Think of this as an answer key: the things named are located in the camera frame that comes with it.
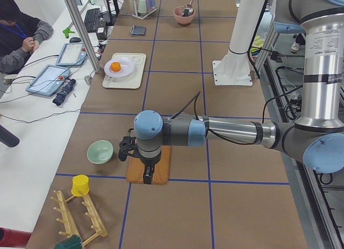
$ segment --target white tray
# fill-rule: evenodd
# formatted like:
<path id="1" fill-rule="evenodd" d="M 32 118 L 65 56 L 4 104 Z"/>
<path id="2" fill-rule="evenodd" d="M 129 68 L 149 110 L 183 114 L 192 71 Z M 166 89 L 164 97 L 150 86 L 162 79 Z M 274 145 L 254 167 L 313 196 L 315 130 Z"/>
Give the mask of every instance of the white tray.
<path id="1" fill-rule="evenodd" d="M 141 86 L 146 55 L 141 53 L 115 53 L 111 59 L 127 57 L 135 64 L 134 71 L 123 78 L 112 78 L 105 74 L 103 87 L 107 89 L 138 89 Z"/>

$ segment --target black hair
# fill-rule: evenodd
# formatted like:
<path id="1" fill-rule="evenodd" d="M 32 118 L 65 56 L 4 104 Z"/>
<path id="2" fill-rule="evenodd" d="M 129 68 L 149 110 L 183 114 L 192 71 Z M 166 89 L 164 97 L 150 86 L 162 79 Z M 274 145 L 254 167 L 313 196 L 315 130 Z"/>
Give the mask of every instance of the black hair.
<path id="1" fill-rule="evenodd" d="M 15 22 L 20 17 L 20 9 L 14 0 L 0 0 L 0 19 Z"/>

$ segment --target black keyboard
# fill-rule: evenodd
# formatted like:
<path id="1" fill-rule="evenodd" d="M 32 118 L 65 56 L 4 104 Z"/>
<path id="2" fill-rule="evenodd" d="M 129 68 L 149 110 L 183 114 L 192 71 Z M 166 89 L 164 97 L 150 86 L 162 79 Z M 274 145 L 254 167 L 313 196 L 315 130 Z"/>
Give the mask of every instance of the black keyboard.
<path id="1" fill-rule="evenodd" d="M 88 33 L 96 32 L 97 23 L 99 21 L 100 15 L 101 15 L 100 8 L 87 10 L 84 23 L 85 23 L 85 27 Z"/>

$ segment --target computer mouse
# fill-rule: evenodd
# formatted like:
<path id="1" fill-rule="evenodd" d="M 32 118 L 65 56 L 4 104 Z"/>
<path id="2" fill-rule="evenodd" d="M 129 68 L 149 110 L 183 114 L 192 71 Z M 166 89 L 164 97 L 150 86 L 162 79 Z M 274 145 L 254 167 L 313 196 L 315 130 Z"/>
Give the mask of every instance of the computer mouse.
<path id="1" fill-rule="evenodd" d="M 73 37 L 69 40 L 70 43 L 79 43 L 81 42 L 81 39 L 78 37 Z"/>

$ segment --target hand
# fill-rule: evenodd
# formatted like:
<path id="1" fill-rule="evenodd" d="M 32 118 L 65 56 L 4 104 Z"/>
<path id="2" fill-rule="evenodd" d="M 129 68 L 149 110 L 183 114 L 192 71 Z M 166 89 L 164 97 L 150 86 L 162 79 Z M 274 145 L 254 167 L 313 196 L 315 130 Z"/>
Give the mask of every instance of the hand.
<path id="1" fill-rule="evenodd" d="M 39 47 L 39 42 L 37 40 L 34 41 L 34 46 L 31 48 L 30 53 L 32 54 L 34 51 L 36 51 Z"/>
<path id="2" fill-rule="evenodd" d="M 34 40 L 33 37 L 25 38 L 23 41 L 23 44 L 21 48 L 24 50 L 24 52 L 29 52 L 34 47 Z"/>

